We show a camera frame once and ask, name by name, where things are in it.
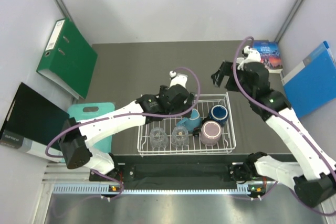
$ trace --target white panel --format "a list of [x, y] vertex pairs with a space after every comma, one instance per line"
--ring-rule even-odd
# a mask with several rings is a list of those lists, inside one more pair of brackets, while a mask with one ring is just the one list
[[[335, 57], [335, 13], [336, 0], [305, 0], [280, 41], [285, 73], [291, 71], [324, 40], [329, 43]], [[335, 111], [336, 99], [301, 119], [311, 136], [333, 159], [336, 159]]]
[[[68, 109], [70, 96], [35, 72], [54, 23], [62, 18], [55, 2], [0, 0], [0, 7], [0, 124], [20, 82]], [[1, 223], [29, 223], [46, 163], [0, 146]]]
[[273, 40], [295, 0], [64, 0], [92, 44]]

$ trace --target teal mug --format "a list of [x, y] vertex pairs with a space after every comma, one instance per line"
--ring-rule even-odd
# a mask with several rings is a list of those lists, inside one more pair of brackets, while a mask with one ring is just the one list
[[199, 112], [197, 109], [193, 109], [190, 118], [182, 118], [176, 126], [186, 127], [189, 132], [193, 132], [195, 128], [200, 126], [201, 122], [202, 118], [199, 115]]

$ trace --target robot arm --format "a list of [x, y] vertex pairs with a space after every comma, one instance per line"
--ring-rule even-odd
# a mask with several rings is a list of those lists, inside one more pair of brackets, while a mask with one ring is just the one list
[[302, 134], [319, 150], [331, 167], [335, 168], [336, 162], [318, 146], [302, 126], [285, 96], [270, 88], [269, 72], [260, 63], [260, 54], [257, 50], [247, 46], [243, 54], [246, 58], [238, 58], [237, 65], [227, 61], [222, 63], [220, 69], [211, 76], [214, 86], [219, 87], [223, 78], [229, 76], [225, 88], [239, 92], [233, 77], [233, 67], [237, 68], [239, 83], [244, 90], [259, 103], [293, 122], [300, 132], [283, 119], [250, 102], [252, 110], [280, 136], [297, 163], [280, 162], [262, 152], [252, 153], [244, 162], [243, 169], [240, 169], [237, 174], [234, 169], [232, 170], [232, 176], [238, 180], [251, 180], [260, 176], [270, 177], [294, 190], [307, 206], [315, 207], [334, 195], [336, 186], [326, 164], [309, 146]]
[[[94, 148], [94, 144], [107, 136], [131, 127], [163, 119], [144, 116], [141, 113], [167, 115], [187, 110], [194, 100], [194, 94], [186, 89], [187, 76], [172, 71], [170, 77], [170, 86], [160, 86], [159, 94], [145, 94], [121, 109], [95, 118], [97, 123], [80, 126], [63, 136], [59, 140], [59, 145], [68, 169], [84, 166], [102, 174], [113, 172], [117, 168], [113, 155], [99, 151]], [[129, 116], [118, 117], [122, 114], [129, 114]], [[76, 122], [74, 118], [71, 118], [65, 123], [64, 130], [88, 121], [92, 119]]]

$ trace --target mug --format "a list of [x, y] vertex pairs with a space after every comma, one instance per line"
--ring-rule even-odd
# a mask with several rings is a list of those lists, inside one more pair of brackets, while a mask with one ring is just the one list
[[203, 124], [199, 139], [208, 146], [213, 146], [221, 139], [223, 128], [215, 121], [207, 121]]
[[199, 115], [199, 112], [197, 109], [193, 109], [190, 118], [182, 118], [182, 120], [180, 120], [176, 126], [186, 127], [189, 132], [193, 132], [195, 128], [200, 126], [201, 121], [202, 119]]
[[229, 113], [223, 105], [215, 105], [209, 111], [209, 118], [220, 124], [221, 127], [224, 126], [227, 121]]

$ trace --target wire dish rack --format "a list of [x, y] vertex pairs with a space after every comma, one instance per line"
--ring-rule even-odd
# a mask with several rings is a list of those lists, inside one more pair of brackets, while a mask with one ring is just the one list
[[[176, 149], [171, 144], [173, 129], [182, 119], [167, 118], [161, 122], [153, 122], [139, 127], [138, 130], [138, 152], [141, 156], [148, 155], [185, 155], [185, 154], [228, 154], [236, 148], [235, 131], [232, 122], [232, 113], [228, 93], [225, 94], [201, 94], [196, 109], [200, 113], [202, 120], [208, 116], [210, 108], [214, 105], [224, 105], [229, 112], [229, 118], [223, 127], [222, 137], [214, 146], [204, 145], [199, 137], [192, 136], [189, 132], [189, 146], [183, 146], [182, 149]], [[163, 128], [169, 138], [169, 144], [166, 148], [153, 148], [149, 141], [151, 130], [155, 127]]]

